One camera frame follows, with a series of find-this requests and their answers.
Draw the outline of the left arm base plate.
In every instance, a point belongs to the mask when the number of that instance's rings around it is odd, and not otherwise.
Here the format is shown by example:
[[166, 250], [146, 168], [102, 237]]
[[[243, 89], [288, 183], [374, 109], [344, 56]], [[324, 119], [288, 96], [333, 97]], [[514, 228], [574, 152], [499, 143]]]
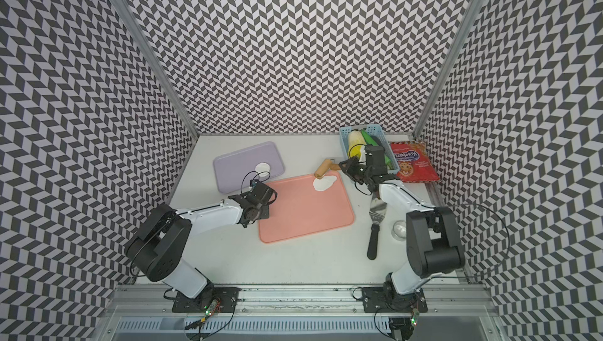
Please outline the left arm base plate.
[[213, 301], [218, 303], [221, 313], [233, 313], [239, 299], [241, 289], [234, 286], [205, 288], [196, 298], [190, 299], [180, 292], [173, 306], [173, 313], [202, 314], [210, 309]]

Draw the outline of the wooden dough roller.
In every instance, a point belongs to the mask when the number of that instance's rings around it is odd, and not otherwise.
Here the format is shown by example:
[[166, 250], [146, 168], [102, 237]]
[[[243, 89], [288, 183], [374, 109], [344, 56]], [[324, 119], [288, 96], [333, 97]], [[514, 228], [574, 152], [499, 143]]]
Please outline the wooden dough roller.
[[315, 170], [314, 177], [316, 179], [322, 179], [325, 174], [330, 171], [340, 171], [341, 168], [338, 163], [334, 162], [332, 159], [324, 160], [321, 165]]

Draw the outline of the white dough piece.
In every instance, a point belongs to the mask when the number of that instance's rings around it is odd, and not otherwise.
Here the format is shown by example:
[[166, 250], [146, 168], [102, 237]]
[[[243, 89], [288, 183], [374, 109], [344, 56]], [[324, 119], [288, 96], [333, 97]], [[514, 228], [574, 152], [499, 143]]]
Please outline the white dough piece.
[[315, 178], [313, 181], [313, 188], [317, 192], [325, 192], [337, 182], [339, 176], [336, 175], [325, 175], [321, 179]]

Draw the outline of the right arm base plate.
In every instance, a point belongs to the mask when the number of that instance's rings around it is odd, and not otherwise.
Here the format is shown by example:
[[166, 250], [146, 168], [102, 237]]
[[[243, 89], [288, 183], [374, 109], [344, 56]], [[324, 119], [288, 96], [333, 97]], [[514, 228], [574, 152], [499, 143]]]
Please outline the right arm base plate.
[[400, 314], [411, 314], [413, 310], [420, 314], [428, 311], [423, 289], [401, 295], [386, 291], [383, 287], [361, 287], [361, 301], [367, 314], [377, 310]]

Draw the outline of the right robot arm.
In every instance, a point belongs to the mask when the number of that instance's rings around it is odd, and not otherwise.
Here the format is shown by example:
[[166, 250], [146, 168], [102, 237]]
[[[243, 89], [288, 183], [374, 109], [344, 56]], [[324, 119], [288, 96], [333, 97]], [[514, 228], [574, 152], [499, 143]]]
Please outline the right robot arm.
[[357, 185], [366, 185], [372, 196], [369, 216], [372, 220], [367, 257], [378, 254], [381, 222], [388, 210], [405, 219], [407, 262], [388, 273], [383, 284], [381, 310], [419, 309], [420, 289], [432, 277], [448, 274], [465, 265], [465, 252], [456, 217], [449, 207], [437, 207], [421, 201], [400, 179], [388, 172], [385, 150], [368, 146], [365, 161], [350, 157], [339, 163], [341, 172]]

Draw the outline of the pink tray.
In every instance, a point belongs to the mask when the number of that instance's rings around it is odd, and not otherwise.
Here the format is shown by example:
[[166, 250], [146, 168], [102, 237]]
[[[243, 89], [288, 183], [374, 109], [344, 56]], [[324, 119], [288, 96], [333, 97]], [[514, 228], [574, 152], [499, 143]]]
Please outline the pink tray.
[[270, 182], [278, 193], [269, 206], [269, 218], [258, 222], [258, 234], [265, 244], [350, 226], [355, 214], [347, 191], [339, 176], [333, 187], [325, 192], [313, 188], [311, 174]]

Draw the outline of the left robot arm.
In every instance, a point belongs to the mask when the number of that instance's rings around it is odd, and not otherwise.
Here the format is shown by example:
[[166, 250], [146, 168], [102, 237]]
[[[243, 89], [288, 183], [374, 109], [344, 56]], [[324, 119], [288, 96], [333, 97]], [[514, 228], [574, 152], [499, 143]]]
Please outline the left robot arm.
[[161, 281], [190, 300], [200, 300], [213, 283], [183, 259], [188, 240], [223, 226], [246, 228], [267, 219], [277, 198], [274, 189], [253, 180], [248, 191], [210, 206], [176, 210], [161, 204], [127, 242], [125, 256], [149, 281]]

